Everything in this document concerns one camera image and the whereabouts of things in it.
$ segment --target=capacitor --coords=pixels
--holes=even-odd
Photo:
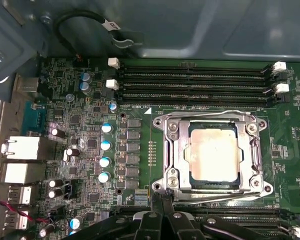
[[[109,109],[110,109],[110,112],[114,114],[118,111],[118,106],[116,103],[113,102],[113,103],[109,104]]]
[[[102,184],[108,182],[110,179],[111,179],[111,175],[107,171],[101,172],[98,176],[98,180]]]
[[[89,83],[87,82],[82,82],[80,84],[80,90],[85,94],[88,95],[89,93],[91,93],[91,87],[89,86]]]
[[[49,182],[50,188],[56,188],[61,187],[64,184],[64,181],[62,179],[54,179]]]
[[[111,165],[111,159],[107,156],[103,156],[102,158],[100,158],[99,164],[102,168],[107,168]]]
[[[55,229],[56,229],[56,226],[54,224],[50,223],[39,231],[39,237],[45,238],[49,234],[53,233],[53,231]]]
[[[65,131],[62,131],[62,130],[57,129],[57,128],[52,129],[51,134],[55,137],[62,138],[62,139],[64,139],[65,136],[66,136]]]
[[[82,216],[76,216],[75,218],[71,219],[70,228],[72,228],[73,230],[79,229],[83,223],[84,219],[82,218]]]
[[[100,145],[100,148],[103,150],[103,151],[109,151],[111,150],[112,148],[112,143],[109,142],[109,141],[103,141]]]
[[[65,100],[69,103],[73,102],[75,100],[75,95],[73,95],[72,93],[69,93],[65,96]]]
[[[92,78],[90,77],[90,74],[87,72],[81,73],[81,80],[88,84],[90,84],[92,82]]]
[[[111,134],[112,131],[114,130],[114,128],[112,127],[112,125],[110,123],[105,123],[102,125],[101,130],[105,134]]]
[[[56,197],[60,197],[63,195],[63,192],[60,188],[57,188],[57,189],[53,189],[49,192],[48,196],[50,199],[54,199]]]
[[[65,152],[68,156],[79,156],[80,150],[76,148],[68,148]]]

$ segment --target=integrated circuit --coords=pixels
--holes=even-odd
[[[131,154],[128,154],[126,156],[126,164],[139,164],[139,161],[140,161],[140,156],[139,155],[131,155]]]
[[[80,123],[80,116],[77,116],[77,115],[76,116],[72,116],[70,122],[72,124],[78,124],[78,123]]]
[[[85,220],[94,221],[96,214],[94,212],[87,212],[85,216]]]
[[[91,193],[89,195],[89,202],[90,203],[97,203],[99,202],[100,194],[99,193]]]
[[[135,166],[128,166],[125,169],[125,176],[128,178],[139,177],[139,168]]]
[[[126,189],[138,189],[139,188],[139,180],[137,180],[137,179],[125,180],[125,188]]]
[[[140,132],[139,131],[128,131],[127,132],[127,139],[128,140],[139,140],[140,139]]]
[[[126,145],[127,152],[139,152],[140,151],[140,144],[136,142],[128,142]]]
[[[141,126],[140,119],[128,119],[127,127],[129,129],[139,129]]]

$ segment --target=chip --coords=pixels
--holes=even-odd
[[[140,150],[140,144],[135,142],[129,142],[126,145],[127,152],[139,152]]]
[[[125,181],[117,181],[116,182],[116,187],[117,188],[120,188],[120,189],[122,189],[122,188],[124,188],[125,187]]]
[[[74,174],[74,175],[76,175],[76,174],[77,174],[77,168],[76,168],[76,167],[70,167],[70,168],[69,168],[69,174]]]
[[[85,216],[85,220],[87,221],[94,221],[95,220],[95,213],[94,212],[87,212]]]
[[[88,148],[95,148],[97,146],[97,141],[95,139],[89,139],[87,142]]]
[[[72,116],[71,117],[71,123],[72,124],[78,124],[78,123],[80,123],[80,116]]]
[[[101,97],[101,93],[100,92],[94,92],[93,93],[93,98],[94,99],[99,99]]]
[[[97,203],[100,199],[99,193],[92,193],[89,195],[89,202],[90,203]]]
[[[139,164],[140,157],[139,155],[127,155],[126,163],[127,164]]]
[[[127,123],[126,122],[120,122],[120,128],[121,129],[126,129],[127,128]]]
[[[140,119],[128,119],[128,128],[129,129],[138,129],[140,128],[141,122]]]
[[[125,144],[119,145],[118,150],[120,152],[125,152],[127,150],[127,145],[125,145]]]
[[[128,140],[139,140],[140,139],[140,132],[139,131],[128,131],[127,132],[127,139]]]
[[[134,166],[129,166],[125,169],[125,176],[129,178],[139,177],[139,168]]]
[[[139,180],[137,179],[127,179],[125,181],[126,189],[138,189],[139,188]]]
[[[53,114],[56,118],[62,118],[62,116],[64,115],[64,111],[62,109],[55,109],[53,111]]]
[[[125,157],[119,157],[118,158],[118,163],[119,164],[125,164],[126,163],[126,158]]]
[[[116,171],[116,174],[118,174],[118,175],[125,175],[126,174],[126,170],[125,169],[118,169]]]
[[[120,134],[119,135],[119,139],[120,140],[126,140],[127,139],[127,135],[126,134]]]

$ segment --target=blue-topped capacitor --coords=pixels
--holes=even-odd
[[[104,134],[111,134],[114,128],[110,123],[105,123],[102,125],[101,130]]]
[[[90,74],[87,72],[81,73],[81,80],[88,84],[90,84],[92,82],[92,78],[90,77]]]
[[[118,111],[118,106],[116,103],[113,102],[113,103],[109,104],[109,109],[110,109],[110,112],[112,112],[114,114]]]
[[[87,82],[82,82],[80,83],[80,90],[85,94],[88,95],[91,93],[91,87],[89,86],[89,83]]]
[[[111,159],[107,156],[103,156],[99,161],[100,167],[108,168],[111,165]]]
[[[103,142],[101,142],[100,148],[103,151],[109,151],[112,148],[112,143],[109,141],[103,141]]]

